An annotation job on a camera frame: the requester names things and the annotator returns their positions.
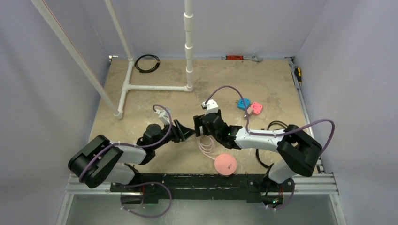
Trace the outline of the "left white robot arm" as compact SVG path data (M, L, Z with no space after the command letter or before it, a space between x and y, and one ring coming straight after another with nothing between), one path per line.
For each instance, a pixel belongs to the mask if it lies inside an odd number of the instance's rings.
M148 125L137 144L111 142L104 135L98 135L69 160L68 168L88 188L113 182L133 192L139 188L140 179L136 176L139 172L131 164L145 165L155 157L159 147L186 141L194 134L194 129L173 120L163 127Z

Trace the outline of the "pink plug adapter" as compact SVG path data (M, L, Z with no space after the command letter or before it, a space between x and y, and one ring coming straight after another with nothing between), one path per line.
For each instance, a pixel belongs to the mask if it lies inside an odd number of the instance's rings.
M258 102L253 102L253 103L250 105L250 108L252 109L252 113L253 113L253 114L258 115L258 114L261 113L261 111L262 111L262 109L263 109L263 105L260 104L260 103L258 103Z

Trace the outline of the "dusty pink plug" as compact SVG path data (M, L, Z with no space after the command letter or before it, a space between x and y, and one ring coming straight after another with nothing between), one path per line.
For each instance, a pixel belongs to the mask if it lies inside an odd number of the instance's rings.
M253 109L249 106L246 109L246 112L244 114L244 117L247 118L248 116L250 116L253 113Z

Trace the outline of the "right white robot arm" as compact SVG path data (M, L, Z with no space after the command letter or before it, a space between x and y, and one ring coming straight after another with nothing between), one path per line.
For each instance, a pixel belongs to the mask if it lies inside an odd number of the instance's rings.
M271 165L263 184L276 190L290 177L298 174L311 177L320 157L322 146L296 125L279 130L246 130L242 126L228 125L220 112L193 117L197 135L212 136L227 149L259 149L279 153L282 160Z

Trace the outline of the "blue plug adapter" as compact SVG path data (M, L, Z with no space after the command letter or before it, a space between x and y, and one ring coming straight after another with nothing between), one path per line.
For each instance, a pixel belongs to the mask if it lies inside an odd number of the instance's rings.
M247 109L247 107L250 106L251 102L250 102L250 99L243 98L243 99L236 100L236 104L237 104L238 109L245 110L245 109Z

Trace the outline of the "pink round power strip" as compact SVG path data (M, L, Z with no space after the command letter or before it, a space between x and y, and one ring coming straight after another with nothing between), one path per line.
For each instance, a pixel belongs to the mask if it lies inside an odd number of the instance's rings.
M220 175L230 176L237 169L237 161L231 154L223 153L215 158L214 167Z

